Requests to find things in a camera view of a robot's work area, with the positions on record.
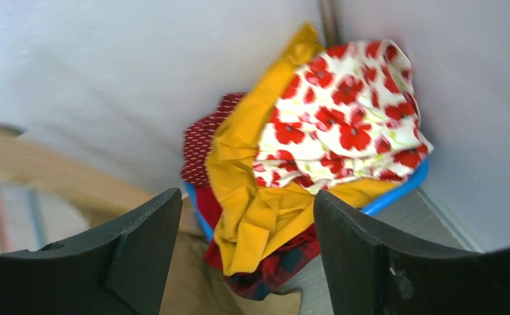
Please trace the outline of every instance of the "clothes pile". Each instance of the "clothes pile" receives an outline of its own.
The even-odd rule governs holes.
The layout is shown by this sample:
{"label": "clothes pile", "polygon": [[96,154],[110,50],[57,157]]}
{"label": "clothes pile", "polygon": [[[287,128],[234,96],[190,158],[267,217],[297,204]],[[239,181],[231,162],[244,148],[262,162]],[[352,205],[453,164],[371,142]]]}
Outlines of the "clothes pile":
{"label": "clothes pile", "polygon": [[224,95],[185,132],[182,178],[214,229],[206,262],[262,300],[319,255],[320,189],[362,208],[433,150],[412,64],[392,41],[324,49],[305,25],[249,93]]}

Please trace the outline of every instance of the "mustard yellow cloth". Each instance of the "mustard yellow cloth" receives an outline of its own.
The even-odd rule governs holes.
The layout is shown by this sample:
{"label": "mustard yellow cloth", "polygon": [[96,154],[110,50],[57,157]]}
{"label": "mustard yellow cloth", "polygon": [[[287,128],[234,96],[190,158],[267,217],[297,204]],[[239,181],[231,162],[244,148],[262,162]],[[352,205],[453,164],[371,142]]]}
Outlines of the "mustard yellow cloth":
{"label": "mustard yellow cloth", "polygon": [[[254,272],[259,262],[313,222],[314,196],[291,183],[283,188],[258,187],[251,168],[259,135],[293,72],[322,51],[318,34],[305,24],[235,112],[216,130],[207,158],[210,185],[222,217],[214,240],[223,272]],[[336,186],[331,193],[353,207],[363,207],[396,184],[362,179]]]}

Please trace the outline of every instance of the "white fabric with red flowers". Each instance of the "white fabric with red flowers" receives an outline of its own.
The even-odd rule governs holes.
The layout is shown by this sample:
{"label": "white fabric with red flowers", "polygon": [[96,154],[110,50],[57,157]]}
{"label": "white fabric with red flowers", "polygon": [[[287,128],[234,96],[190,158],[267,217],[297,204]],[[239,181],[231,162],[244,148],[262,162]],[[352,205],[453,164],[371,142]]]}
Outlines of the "white fabric with red flowers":
{"label": "white fabric with red flowers", "polygon": [[403,182],[433,150],[419,131],[412,64],[392,41],[354,41],[301,66],[259,141],[259,186],[312,194],[360,178]]}

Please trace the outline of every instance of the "metal pole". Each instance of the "metal pole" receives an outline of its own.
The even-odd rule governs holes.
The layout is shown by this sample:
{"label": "metal pole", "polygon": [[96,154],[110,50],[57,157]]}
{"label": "metal pole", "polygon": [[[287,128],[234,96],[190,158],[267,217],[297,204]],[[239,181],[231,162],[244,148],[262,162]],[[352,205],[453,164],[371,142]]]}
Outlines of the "metal pole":
{"label": "metal pole", "polygon": [[38,193],[34,188],[27,188],[25,195],[28,200],[28,209],[34,227],[34,235],[38,248],[42,248],[48,244],[48,234],[46,233],[46,225],[42,212],[40,211],[40,202],[38,200]]}
{"label": "metal pole", "polygon": [[318,0],[320,19],[324,28],[324,41],[326,47],[338,45],[341,36],[338,28],[337,10],[335,0]]}

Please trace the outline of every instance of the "laundry basket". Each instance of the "laundry basket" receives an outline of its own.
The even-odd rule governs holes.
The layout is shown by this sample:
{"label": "laundry basket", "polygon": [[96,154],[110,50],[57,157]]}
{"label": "laundry basket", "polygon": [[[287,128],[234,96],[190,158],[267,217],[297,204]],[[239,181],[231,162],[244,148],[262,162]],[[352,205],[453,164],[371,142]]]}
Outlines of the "laundry basket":
{"label": "laundry basket", "polygon": [[[407,182],[405,182],[402,186],[394,188],[391,191],[387,192],[386,194],[378,197],[373,202],[371,202],[363,209],[361,209],[361,212],[367,215],[378,214],[384,208],[388,207],[397,200],[403,198],[410,192],[417,189],[421,185],[421,183],[425,181],[428,174],[429,174],[429,160],[425,159],[423,160],[421,165],[417,168],[417,171],[410,177],[410,179]],[[199,212],[199,208],[197,206],[197,196],[195,193],[194,186],[189,182],[184,182],[184,185],[185,190],[189,195],[189,199],[191,200],[191,204],[195,209],[195,214],[197,216],[197,219],[199,220],[201,229],[203,230],[203,233],[205,234],[207,240],[210,242],[212,240],[212,237],[214,236],[214,229],[212,229],[212,227],[208,225],[208,222],[206,222],[206,220]]]}

